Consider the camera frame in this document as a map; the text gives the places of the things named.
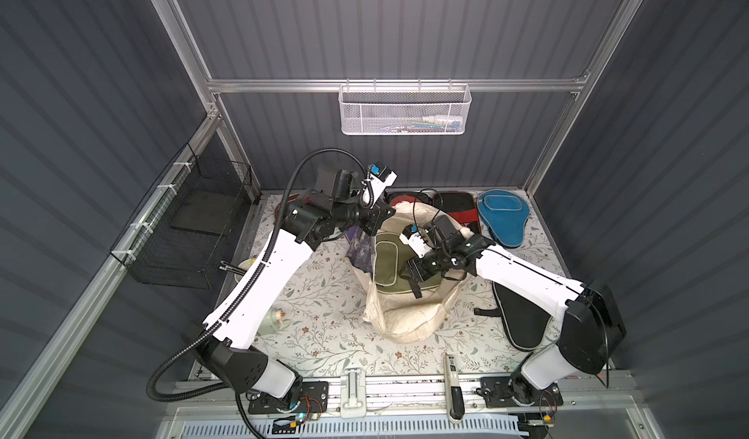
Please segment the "red black ping pong set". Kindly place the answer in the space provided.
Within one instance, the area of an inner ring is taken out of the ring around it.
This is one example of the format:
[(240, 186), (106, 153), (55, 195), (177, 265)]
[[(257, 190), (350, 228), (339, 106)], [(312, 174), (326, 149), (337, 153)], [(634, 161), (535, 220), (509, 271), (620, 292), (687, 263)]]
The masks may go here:
[(431, 197), (431, 204), (447, 213), (463, 227), (474, 234), (481, 234), (480, 218), (475, 197), (466, 191), (437, 191)]

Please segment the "olive green paddle case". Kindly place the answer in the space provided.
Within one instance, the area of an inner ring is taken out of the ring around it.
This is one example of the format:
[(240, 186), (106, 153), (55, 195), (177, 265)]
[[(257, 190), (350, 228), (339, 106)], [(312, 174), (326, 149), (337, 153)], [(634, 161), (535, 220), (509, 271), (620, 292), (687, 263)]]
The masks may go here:
[(398, 234), (393, 232), (381, 232), (376, 236), (374, 247), (376, 259), (374, 259), (373, 281), (378, 292), (388, 295), (411, 294), (412, 290), (409, 277), (411, 273), (401, 270), (407, 261), (417, 254), (406, 244), (403, 244)]

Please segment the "blue paddle case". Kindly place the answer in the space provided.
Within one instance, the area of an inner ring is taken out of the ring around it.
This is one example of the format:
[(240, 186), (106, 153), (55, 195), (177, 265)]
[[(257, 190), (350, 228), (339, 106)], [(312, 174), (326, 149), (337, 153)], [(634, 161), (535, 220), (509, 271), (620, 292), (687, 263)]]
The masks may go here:
[(478, 214), (491, 237), (505, 248), (518, 248), (524, 241), (530, 207), (510, 191), (486, 191), (477, 199)]

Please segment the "red ping pong paddle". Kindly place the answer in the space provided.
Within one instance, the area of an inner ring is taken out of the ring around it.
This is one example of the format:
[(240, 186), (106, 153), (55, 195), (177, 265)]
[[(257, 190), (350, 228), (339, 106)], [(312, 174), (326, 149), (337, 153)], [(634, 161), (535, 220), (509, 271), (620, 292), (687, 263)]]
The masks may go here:
[(422, 193), (421, 191), (394, 191), (394, 193), (388, 193), (386, 201), (392, 207), (395, 207), (400, 203), (432, 204), (431, 196), (427, 193)]

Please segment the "cream canvas tote bag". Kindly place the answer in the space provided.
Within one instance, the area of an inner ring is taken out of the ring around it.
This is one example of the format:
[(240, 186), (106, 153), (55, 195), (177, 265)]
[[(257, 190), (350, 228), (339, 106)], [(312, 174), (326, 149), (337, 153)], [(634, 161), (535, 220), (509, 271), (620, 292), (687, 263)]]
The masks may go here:
[(415, 294), (378, 292), (373, 281), (376, 236), (381, 232), (400, 236), (407, 225), (424, 230), (433, 216), (446, 215), (424, 203), (400, 203), (394, 209), (395, 215), (384, 222), (375, 236), (368, 236), (362, 230), (357, 232), (345, 259), (354, 267), (354, 274), (366, 293), (364, 321), (394, 343), (415, 343), (431, 337), (439, 328), (470, 275), (457, 269), (434, 275), (422, 285), (419, 298)]

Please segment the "black paddle case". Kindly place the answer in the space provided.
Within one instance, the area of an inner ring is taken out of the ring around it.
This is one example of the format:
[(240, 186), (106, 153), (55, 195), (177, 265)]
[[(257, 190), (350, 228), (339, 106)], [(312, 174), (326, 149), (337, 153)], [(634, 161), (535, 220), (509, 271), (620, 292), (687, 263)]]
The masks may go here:
[(523, 352), (538, 349), (551, 316), (528, 299), (512, 292), (499, 283), (492, 283), (495, 308), (474, 308), (476, 316), (499, 318), (506, 339)]

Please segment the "purple pouch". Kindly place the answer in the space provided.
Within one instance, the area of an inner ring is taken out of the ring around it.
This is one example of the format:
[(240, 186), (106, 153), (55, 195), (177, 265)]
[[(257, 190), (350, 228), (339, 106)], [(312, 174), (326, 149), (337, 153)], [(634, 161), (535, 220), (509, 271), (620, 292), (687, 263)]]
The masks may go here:
[(346, 231), (346, 232), (344, 233), (344, 237), (345, 237), (345, 239), (346, 239), (346, 240), (347, 240), (347, 241), (348, 241), (349, 243), (351, 243), (351, 242), (353, 242), (353, 240), (355, 240), (355, 238), (356, 238), (356, 236), (357, 236), (357, 232), (359, 232), (359, 228), (358, 228), (358, 227), (351, 227), (351, 228), (349, 228), (349, 229), (348, 229), (348, 230), (347, 230), (347, 231)]

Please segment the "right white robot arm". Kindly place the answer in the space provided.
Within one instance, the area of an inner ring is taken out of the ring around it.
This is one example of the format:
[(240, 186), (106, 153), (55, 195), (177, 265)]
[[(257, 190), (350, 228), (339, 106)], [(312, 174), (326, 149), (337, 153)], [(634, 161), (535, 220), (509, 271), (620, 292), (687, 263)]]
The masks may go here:
[(422, 230), (407, 225), (400, 239), (415, 252), (401, 271), (415, 297), (421, 283), (439, 273), (465, 271), (501, 287), (499, 315), (529, 323), (534, 310), (561, 325), (559, 338), (533, 349), (511, 374), (515, 400), (529, 405), (557, 380), (575, 373), (598, 375), (626, 336), (626, 328), (611, 289), (604, 283), (581, 282), (546, 271), (518, 258), (482, 234), (455, 228), (441, 215)]

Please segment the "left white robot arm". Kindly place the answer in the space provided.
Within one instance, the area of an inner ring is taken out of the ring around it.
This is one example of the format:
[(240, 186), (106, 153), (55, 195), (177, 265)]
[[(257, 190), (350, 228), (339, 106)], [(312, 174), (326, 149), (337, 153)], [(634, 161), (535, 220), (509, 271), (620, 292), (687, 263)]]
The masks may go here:
[(301, 196), (284, 205), (261, 255), (227, 298), (203, 322), (203, 341), (193, 352), (200, 364), (239, 394), (259, 391), (295, 404), (302, 376), (255, 349), (265, 314), (296, 271), (336, 230), (355, 227), (373, 236), (393, 207), (379, 199), (374, 207), (358, 198), (335, 200)]

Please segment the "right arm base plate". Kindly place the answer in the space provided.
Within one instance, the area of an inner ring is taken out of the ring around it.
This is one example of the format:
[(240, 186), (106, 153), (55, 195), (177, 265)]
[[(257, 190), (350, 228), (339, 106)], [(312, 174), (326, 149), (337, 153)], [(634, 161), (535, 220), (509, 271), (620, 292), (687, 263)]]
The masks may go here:
[(538, 389), (521, 377), (482, 377), (475, 393), (482, 397), (488, 408), (540, 407), (553, 410), (564, 404), (557, 384)]

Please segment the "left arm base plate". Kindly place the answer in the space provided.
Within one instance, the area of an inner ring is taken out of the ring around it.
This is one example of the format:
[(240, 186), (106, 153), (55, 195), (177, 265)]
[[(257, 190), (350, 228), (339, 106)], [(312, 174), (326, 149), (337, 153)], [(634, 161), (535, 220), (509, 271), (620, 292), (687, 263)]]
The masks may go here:
[(322, 381), (297, 382), (280, 398), (259, 391), (245, 394), (247, 412), (251, 415), (325, 413), (329, 398), (330, 384)]

